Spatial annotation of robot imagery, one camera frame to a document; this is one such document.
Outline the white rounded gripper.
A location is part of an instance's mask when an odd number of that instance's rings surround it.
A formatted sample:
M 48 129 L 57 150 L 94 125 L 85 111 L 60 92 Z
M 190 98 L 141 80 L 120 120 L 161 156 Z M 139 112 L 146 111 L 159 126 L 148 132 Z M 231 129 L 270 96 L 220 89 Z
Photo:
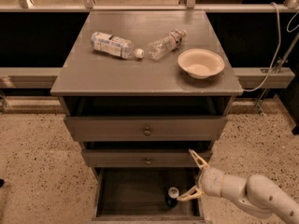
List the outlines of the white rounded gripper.
M 190 149 L 189 153 L 200 170 L 205 168 L 199 178 L 199 183 L 203 190 L 197 186 L 193 186 L 177 197 L 178 202 L 187 202 L 193 199 L 198 199 L 203 194 L 203 191 L 208 196 L 222 197 L 231 202 L 239 202 L 245 197 L 247 184 L 246 178 L 236 175 L 228 175 L 217 168 L 209 167 L 209 164 L 193 149 Z

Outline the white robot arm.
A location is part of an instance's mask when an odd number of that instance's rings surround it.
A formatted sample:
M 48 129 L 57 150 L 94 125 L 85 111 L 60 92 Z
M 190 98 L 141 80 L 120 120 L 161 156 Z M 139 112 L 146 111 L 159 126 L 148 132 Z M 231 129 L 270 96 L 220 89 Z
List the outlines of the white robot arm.
M 275 214 L 286 224 L 299 224 L 299 204 L 268 177 L 228 175 L 210 166 L 194 150 L 189 152 L 200 169 L 200 175 L 192 188 L 177 197 L 179 202 L 198 199 L 205 194 L 229 200 L 242 211 L 258 218 L 269 218 Z

